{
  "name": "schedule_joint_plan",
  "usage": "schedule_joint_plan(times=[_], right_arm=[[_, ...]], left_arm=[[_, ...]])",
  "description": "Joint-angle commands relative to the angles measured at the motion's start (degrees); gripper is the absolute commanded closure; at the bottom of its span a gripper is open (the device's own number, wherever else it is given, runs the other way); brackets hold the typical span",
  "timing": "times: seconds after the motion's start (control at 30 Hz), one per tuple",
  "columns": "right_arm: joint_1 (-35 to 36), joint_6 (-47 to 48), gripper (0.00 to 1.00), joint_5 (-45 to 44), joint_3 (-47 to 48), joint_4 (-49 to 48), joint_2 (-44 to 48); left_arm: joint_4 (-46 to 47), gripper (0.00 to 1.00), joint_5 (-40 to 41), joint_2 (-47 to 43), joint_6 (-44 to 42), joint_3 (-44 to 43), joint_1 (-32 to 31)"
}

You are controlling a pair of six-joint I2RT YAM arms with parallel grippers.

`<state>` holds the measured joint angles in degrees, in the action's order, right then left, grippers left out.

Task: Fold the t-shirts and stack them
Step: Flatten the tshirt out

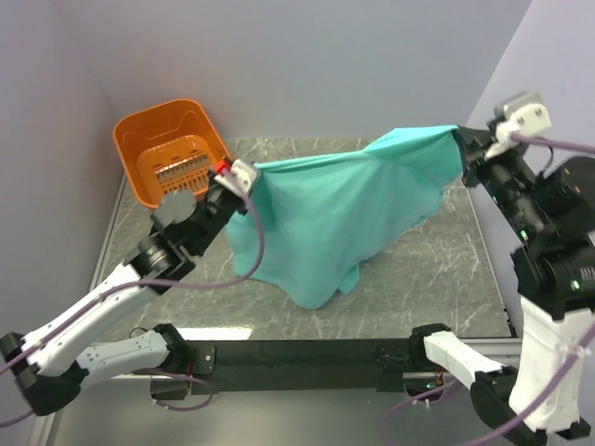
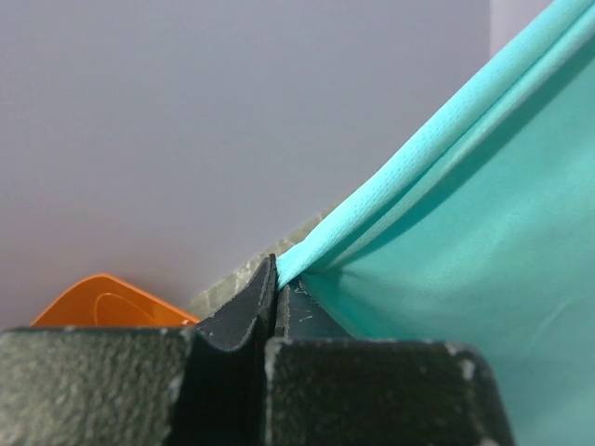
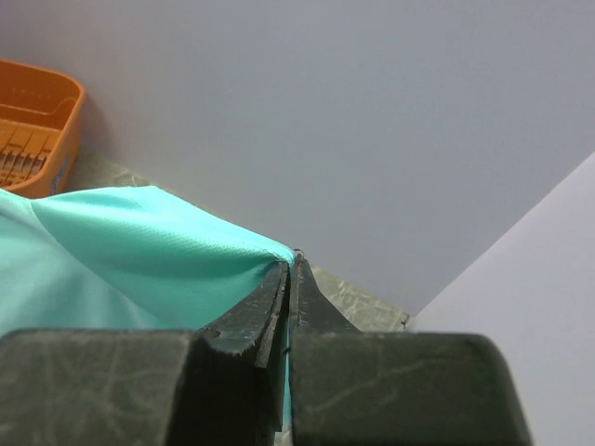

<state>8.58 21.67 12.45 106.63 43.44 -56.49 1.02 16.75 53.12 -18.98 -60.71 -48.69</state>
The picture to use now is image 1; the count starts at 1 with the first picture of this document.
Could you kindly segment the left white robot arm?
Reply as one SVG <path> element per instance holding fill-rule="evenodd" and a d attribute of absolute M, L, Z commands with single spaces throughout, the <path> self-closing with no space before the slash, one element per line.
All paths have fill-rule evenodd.
<path fill-rule="evenodd" d="M 202 199 L 187 191 L 168 193 L 151 215 L 149 234 L 102 283 L 42 327 L 2 336 L 5 368 L 32 413 L 55 413 L 82 390 L 120 374 L 189 371 L 192 350 L 170 323 L 109 345 L 94 343 L 128 313 L 180 284 L 194 269 L 193 258 L 205 253 L 235 213 L 245 212 L 252 189 L 250 180 L 216 176 Z"/>

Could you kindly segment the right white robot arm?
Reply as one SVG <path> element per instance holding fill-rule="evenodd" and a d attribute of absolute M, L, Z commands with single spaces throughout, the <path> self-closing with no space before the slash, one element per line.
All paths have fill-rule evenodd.
<path fill-rule="evenodd" d="M 511 260 L 523 313 L 519 364 L 479 354 L 446 326 L 414 329 L 408 360 L 438 365 L 469 390 L 473 407 L 495 437 L 543 445 L 549 434 L 589 435 L 578 390 L 594 336 L 594 161 L 579 151 L 549 174 L 525 162 L 525 146 L 495 157 L 486 130 L 459 128 L 454 138 L 468 187 L 483 186 L 520 240 Z"/>

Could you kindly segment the teal t-shirt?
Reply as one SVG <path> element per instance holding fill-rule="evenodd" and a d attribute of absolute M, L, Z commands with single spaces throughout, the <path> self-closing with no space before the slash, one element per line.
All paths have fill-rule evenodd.
<path fill-rule="evenodd" d="M 259 164 L 252 193 L 262 224 L 234 215 L 233 272 L 317 309 L 360 279 L 359 265 L 439 208 L 462 165 L 454 125 L 396 128 L 358 151 Z"/>

